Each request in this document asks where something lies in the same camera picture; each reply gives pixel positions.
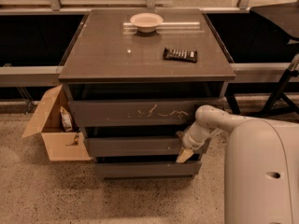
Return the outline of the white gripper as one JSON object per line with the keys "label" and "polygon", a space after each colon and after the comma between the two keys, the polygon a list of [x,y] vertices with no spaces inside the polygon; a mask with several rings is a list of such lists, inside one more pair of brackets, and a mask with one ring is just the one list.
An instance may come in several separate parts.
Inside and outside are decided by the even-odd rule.
{"label": "white gripper", "polygon": [[221,132],[218,128],[201,126],[197,121],[184,132],[177,131],[176,136],[181,139],[183,147],[180,149],[176,163],[184,163],[193,155],[194,150],[200,149],[207,139]]}

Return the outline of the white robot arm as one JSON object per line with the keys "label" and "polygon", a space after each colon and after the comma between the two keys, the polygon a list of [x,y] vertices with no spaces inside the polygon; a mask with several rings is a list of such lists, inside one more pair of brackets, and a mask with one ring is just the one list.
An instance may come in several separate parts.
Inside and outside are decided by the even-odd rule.
{"label": "white robot arm", "polygon": [[299,124],[232,115],[211,105],[179,132],[178,163],[220,132],[229,134],[224,164],[225,224],[299,224]]}

